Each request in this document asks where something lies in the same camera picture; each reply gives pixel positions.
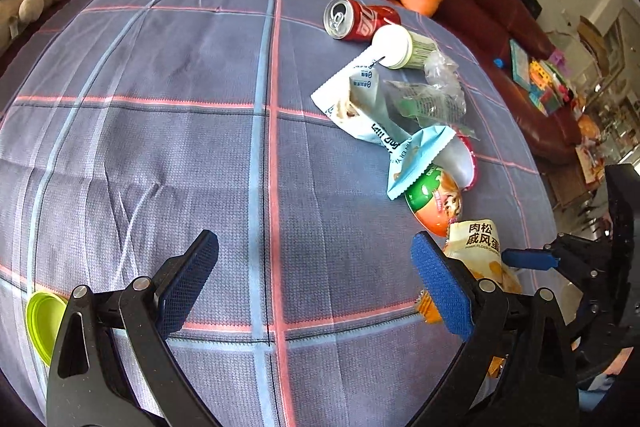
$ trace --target metal bolt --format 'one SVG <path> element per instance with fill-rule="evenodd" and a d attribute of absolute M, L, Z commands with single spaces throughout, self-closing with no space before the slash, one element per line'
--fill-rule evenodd
<path fill-rule="evenodd" d="M 489 279 L 482 279 L 479 283 L 479 286 L 480 286 L 480 289 L 486 293 L 491 293 L 492 291 L 495 290 L 494 282 Z"/>
<path fill-rule="evenodd" d="M 142 291 L 142 290 L 146 290 L 147 288 L 149 288 L 149 285 L 151 284 L 151 280 L 149 279 L 149 277 L 138 277 L 136 280 L 133 281 L 133 289 L 135 291 Z"/>
<path fill-rule="evenodd" d="M 542 288 L 540 290 L 540 296 L 545 299 L 545 301 L 552 301 L 554 299 L 554 293 L 548 288 Z"/>
<path fill-rule="evenodd" d="M 74 289 L 73 295 L 76 299 L 84 297 L 86 295 L 86 286 L 76 287 L 76 289 Z"/>

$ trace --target table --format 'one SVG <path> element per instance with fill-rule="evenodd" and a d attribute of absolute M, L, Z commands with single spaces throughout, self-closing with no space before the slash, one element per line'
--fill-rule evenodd
<path fill-rule="evenodd" d="M 460 341 L 412 307 L 420 225 L 386 197 L 388 153 L 309 98 L 364 48 L 326 35 L 329 1 L 72 0 L 2 77 L 0 367 L 41 418 L 26 297 L 122 288 L 202 229 L 220 259 L 168 344 L 225 427 L 400 426 L 428 397 Z M 541 247 L 551 209 L 491 81 L 449 32 L 400 14 L 460 65 L 479 138 L 463 217 L 493 219 L 503 248 Z"/>

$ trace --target plastic container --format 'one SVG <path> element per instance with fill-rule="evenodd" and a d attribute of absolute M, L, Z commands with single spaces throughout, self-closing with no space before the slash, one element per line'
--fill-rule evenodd
<path fill-rule="evenodd" d="M 65 309 L 66 299 L 47 291 L 37 291 L 27 303 L 26 322 L 29 338 L 47 366 L 51 365 L 53 348 Z"/>
<path fill-rule="evenodd" d="M 384 56 L 380 64 L 390 70 L 421 70 L 424 61 L 438 49 L 433 39 L 418 35 L 398 24 L 382 26 L 373 35 L 372 46 Z"/>

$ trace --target soda can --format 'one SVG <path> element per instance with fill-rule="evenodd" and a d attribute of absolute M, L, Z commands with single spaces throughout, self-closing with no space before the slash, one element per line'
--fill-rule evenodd
<path fill-rule="evenodd" d="M 400 15 L 389 6 L 368 6 L 356 0 L 332 0 L 324 9 L 324 29 L 334 39 L 371 42 L 386 24 L 400 24 Z"/>

